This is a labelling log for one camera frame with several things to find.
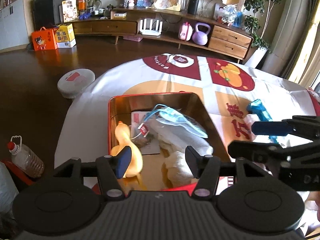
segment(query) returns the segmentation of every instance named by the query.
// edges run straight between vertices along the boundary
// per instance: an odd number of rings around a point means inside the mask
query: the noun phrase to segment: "tea bag tag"
[[[148,133],[149,133],[149,129],[148,129],[148,127],[147,127],[144,123],[142,123],[142,124],[138,127],[138,129],[140,130],[140,132],[141,132],[141,134],[143,135],[143,137],[146,137],[146,136],[148,135]]]

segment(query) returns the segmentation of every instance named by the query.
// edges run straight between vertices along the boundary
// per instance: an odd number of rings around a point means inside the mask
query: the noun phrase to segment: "pink toy bag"
[[[193,29],[192,29],[190,23],[185,22],[180,26],[178,37],[180,40],[188,41],[191,39],[192,32],[193,32]]]

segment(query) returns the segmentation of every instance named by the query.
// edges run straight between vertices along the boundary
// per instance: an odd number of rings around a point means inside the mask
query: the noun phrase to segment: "wooden tv cabinet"
[[[239,60],[246,58],[251,47],[253,38],[244,30],[228,27],[215,20],[198,15],[187,14],[186,12],[177,12],[171,10],[159,10],[152,8],[133,7],[117,8],[115,11],[126,12],[127,17],[124,19],[103,19],[89,18],[87,20],[72,21],[75,35],[113,35],[116,37],[117,44],[119,36],[132,35],[160,41],[168,41],[180,45],[188,45],[197,48],[207,49],[210,51],[225,54]],[[209,24],[212,28],[208,35],[208,43],[204,46],[195,44],[192,40],[182,41],[178,38],[177,33],[162,32],[160,36],[148,36],[139,34],[140,20],[144,18],[156,19],[157,14],[166,14],[182,17],[185,21],[203,22]]]

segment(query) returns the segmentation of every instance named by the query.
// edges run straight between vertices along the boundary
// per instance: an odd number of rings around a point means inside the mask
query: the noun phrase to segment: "table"
[[[55,152],[55,167],[71,157],[95,161],[108,154],[110,98],[123,94],[194,92],[204,102],[224,145],[249,140],[246,106],[261,99],[274,121],[316,115],[307,90],[263,71],[220,59],[162,54],[115,67],[94,81],[70,106]],[[295,137],[294,144],[301,140]],[[92,187],[95,178],[85,179]]]

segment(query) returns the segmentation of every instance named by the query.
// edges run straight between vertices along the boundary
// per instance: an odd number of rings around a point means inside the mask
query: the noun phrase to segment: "wooden floor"
[[[59,93],[57,82],[73,69],[91,69],[97,78],[127,61],[166,52],[234,61],[204,49],[183,45],[178,49],[177,44],[164,41],[119,39],[114,45],[114,37],[102,36],[76,41],[72,49],[0,54],[0,160],[10,158],[6,144],[11,136],[21,135],[23,143],[44,161],[45,174],[53,170],[54,152],[71,105]]]

